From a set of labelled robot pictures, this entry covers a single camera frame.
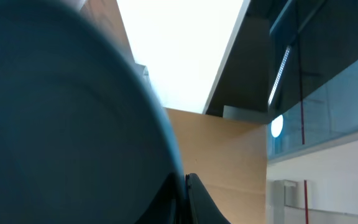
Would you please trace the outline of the dark blue plate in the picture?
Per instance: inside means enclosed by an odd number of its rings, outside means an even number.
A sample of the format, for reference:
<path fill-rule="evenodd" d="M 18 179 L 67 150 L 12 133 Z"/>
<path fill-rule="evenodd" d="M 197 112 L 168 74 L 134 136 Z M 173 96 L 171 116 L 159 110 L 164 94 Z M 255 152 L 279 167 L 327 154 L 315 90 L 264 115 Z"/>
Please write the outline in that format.
<path fill-rule="evenodd" d="M 179 223 L 178 144 L 150 86 L 54 1 L 0 1 L 0 223 Z"/>

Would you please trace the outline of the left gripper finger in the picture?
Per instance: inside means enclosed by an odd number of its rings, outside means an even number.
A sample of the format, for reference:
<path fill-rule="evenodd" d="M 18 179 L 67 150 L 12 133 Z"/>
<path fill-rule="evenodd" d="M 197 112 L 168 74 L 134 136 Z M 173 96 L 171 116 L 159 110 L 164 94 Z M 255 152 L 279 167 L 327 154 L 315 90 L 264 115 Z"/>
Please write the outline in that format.
<path fill-rule="evenodd" d="M 186 175 L 188 219 L 191 224 L 230 224 L 195 173 Z"/>

